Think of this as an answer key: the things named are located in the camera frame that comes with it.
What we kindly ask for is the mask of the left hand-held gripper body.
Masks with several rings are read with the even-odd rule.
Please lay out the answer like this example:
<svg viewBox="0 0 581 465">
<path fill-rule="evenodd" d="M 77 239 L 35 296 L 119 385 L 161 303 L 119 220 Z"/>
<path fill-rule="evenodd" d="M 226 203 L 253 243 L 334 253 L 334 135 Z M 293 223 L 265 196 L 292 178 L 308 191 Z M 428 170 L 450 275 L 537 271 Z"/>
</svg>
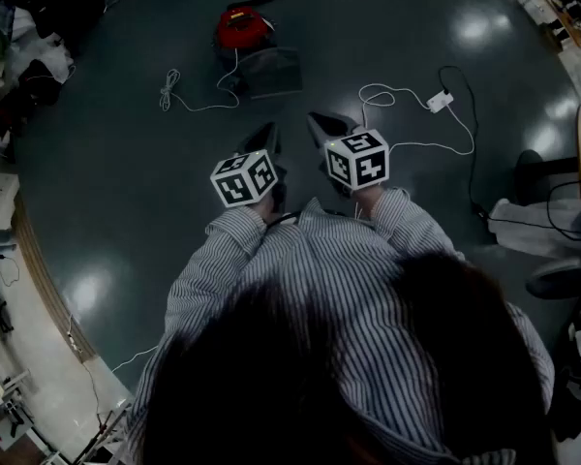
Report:
<svg viewBox="0 0 581 465">
<path fill-rule="evenodd" d="M 220 161 L 210 182 L 225 209 L 257 204 L 270 196 L 274 211 L 279 212 L 286 200 L 285 176 L 266 149 L 257 149 Z"/>
</svg>

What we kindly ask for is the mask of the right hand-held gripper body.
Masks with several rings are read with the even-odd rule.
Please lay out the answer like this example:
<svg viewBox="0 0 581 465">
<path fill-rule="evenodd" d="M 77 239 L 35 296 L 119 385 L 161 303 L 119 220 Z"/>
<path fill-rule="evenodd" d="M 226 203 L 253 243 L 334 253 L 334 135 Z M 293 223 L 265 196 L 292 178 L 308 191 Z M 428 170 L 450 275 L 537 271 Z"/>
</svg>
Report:
<svg viewBox="0 0 581 465">
<path fill-rule="evenodd" d="M 374 129 L 321 137 L 321 171 L 343 198 L 389 178 L 389 145 Z"/>
</svg>

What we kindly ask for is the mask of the person's right forearm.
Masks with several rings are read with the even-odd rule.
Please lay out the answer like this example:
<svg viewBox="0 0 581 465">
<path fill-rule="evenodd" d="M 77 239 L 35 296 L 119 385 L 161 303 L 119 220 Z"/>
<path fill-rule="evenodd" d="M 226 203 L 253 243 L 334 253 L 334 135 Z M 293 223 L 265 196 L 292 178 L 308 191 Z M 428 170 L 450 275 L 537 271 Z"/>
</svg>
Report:
<svg viewBox="0 0 581 465">
<path fill-rule="evenodd" d="M 465 260 L 439 223 L 404 189 L 383 190 L 370 210 L 370 219 L 388 244 L 405 257 L 436 253 Z"/>
</svg>

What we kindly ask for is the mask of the person's left forearm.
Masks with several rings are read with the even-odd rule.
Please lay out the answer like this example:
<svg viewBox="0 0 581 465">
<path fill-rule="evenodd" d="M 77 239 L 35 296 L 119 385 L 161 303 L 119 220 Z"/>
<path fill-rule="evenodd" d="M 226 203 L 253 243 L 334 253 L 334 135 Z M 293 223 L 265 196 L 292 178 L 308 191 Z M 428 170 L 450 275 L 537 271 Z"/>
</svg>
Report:
<svg viewBox="0 0 581 465">
<path fill-rule="evenodd" d="M 204 244 L 170 288 L 166 334 L 197 331 L 223 305 L 265 229 L 261 212 L 249 206 L 227 210 L 208 225 Z"/>
</svg>

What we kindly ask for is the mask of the red vacuum cleaner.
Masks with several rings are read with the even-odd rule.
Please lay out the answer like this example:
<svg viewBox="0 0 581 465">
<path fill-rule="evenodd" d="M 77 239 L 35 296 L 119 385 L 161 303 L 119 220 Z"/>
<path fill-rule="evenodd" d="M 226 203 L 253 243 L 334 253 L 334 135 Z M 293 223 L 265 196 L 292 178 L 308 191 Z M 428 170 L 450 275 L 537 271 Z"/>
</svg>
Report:
<svg viewBox="0 0 581 465">
<path fill-rule="evenodd" d="M 248 85 L 239 70 L 239 62 L 275 46 L 275 27 L 254 8 L 242 5 L 224 11 L 212 38 L 215 55 L 226 72 L 221 83 L 233 94 L 245 93 Z"/>
</svg>

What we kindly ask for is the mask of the person's striped shirt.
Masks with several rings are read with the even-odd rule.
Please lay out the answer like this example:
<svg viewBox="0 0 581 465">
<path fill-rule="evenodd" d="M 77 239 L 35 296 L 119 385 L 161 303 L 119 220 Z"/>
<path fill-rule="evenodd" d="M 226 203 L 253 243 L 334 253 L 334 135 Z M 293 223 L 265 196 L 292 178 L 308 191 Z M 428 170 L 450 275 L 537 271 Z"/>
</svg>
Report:
<svg viewBox="0 0 581 465">
<path fill-rule="evenodd" d="M 557 465 L 554 366 L 466 259 L 405 257 L 310 201 L 268 225 L 225 302 L 164 334 L 130 418 L 134 465 Z"/>
</svg>

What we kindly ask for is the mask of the black round stool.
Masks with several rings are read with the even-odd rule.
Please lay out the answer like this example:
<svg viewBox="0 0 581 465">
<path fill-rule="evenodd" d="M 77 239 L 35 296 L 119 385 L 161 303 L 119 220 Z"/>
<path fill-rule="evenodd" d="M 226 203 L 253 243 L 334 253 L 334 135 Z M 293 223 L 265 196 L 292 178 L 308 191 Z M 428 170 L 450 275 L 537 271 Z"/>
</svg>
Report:
<svg viewBox="0 0 581 465">
<path fill-rule="evenodd" d="M 539 153 L 523 151 L 514 168 L 514 188 L 521 205 L 546 202 L 553 180 L 563 174 L 578 173 L 578 158 L 544 161 Z"/>
</svg>

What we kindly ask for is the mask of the white crumpled cloth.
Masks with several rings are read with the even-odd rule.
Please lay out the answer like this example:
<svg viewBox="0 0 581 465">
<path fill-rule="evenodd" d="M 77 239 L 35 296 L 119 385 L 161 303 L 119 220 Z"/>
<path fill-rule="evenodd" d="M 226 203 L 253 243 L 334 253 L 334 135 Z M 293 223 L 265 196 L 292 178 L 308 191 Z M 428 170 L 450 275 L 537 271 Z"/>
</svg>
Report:
<svg viewBox="0 0 581 465">
<path fill-rule="evenodd" d="M 488 230 L 510 250 L 551 259 L 581 258 L 581 200 L 522 206 L 501 199 L 488 214 Z"/>
</svg>

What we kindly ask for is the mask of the grey chair base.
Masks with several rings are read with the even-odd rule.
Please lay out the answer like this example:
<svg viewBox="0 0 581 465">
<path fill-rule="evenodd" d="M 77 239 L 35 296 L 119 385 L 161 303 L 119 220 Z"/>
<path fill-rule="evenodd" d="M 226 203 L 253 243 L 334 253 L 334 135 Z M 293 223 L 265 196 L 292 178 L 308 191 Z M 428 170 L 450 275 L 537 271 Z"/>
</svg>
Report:
<svg viewBox="0 0 581 465">
<path fill-rule="evenodd" d="M 581 258 L 573 257 L 547 263 L 526 281 L 526 290 L 544 300 L 581 296 Z"/>
</svg>

